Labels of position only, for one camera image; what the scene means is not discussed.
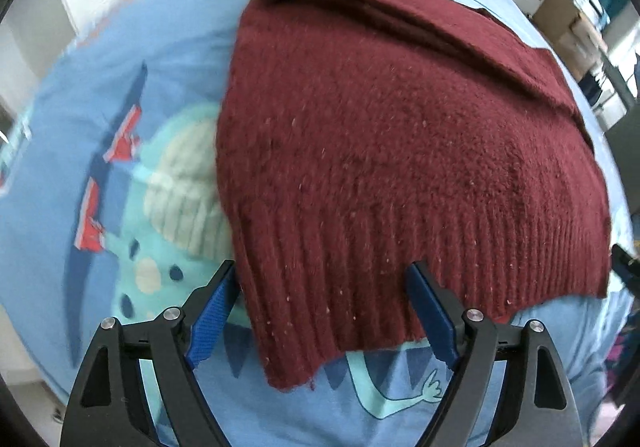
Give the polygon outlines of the blue dinosaur print bedsheet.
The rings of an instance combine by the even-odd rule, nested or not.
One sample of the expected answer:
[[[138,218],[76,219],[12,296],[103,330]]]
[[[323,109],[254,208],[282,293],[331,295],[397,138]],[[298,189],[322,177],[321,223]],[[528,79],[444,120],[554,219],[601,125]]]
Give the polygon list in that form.
[[[551,51],[512,0],[453,0]],[[266,378],[236,271],[217,182],[216,136],[240,19],[250,0],[119,0],[66,48],[1,156],[1,302],[67,409],[96,329],[182,306],[230,259],[240,294],[212,354],[194,369],[227,446],[420,446],[452,371],[423,337],[360,349],[306,383]],[[620,177],[596,119],[558,62],[608,193],[604,297],[567,295],[494,323],[546,326],[588,445],[606,392],[605,360],[631,297],[612,245],[631,245]],[[407,292],[408,302],[416,314]],[[487,446],[504,368],[497,361],[465,446]],[[159,446],[180,446],[153,365],[140,363]]]

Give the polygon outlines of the dark red knitted sweater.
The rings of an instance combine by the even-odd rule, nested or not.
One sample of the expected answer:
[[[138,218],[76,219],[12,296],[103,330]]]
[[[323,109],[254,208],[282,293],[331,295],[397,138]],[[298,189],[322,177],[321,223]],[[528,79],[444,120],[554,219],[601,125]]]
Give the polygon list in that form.
[[[216,166],[276,389],[421,339],[416,261],[498,320],[606,293],[608,193],[563,71],[453,0],[250,0]]]

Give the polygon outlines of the wooden nightstand drawers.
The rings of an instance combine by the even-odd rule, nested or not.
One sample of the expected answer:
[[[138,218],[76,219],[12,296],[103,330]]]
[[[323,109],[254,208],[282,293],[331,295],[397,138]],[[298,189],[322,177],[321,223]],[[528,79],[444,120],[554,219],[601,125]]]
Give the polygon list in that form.
[[[573,0],[543,0],[533,24],[576,81],[601,63],[608,46]]]

